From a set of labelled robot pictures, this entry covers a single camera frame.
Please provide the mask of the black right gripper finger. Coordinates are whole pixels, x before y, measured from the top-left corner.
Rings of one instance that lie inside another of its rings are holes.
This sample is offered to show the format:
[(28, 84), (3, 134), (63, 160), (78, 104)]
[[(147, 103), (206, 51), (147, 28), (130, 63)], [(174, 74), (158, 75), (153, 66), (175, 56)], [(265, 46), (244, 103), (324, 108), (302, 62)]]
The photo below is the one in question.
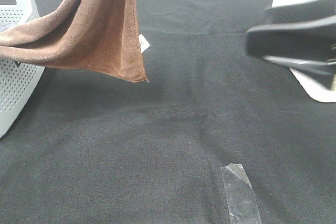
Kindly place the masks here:
[(246, 33), (246, 53), (298, 70), (327, 89), (335, 76), (335, 16), (256, 26)]
[(264, 24), (308, 22), (334, 15), (335, 0), (313, 0), (265, 9)]

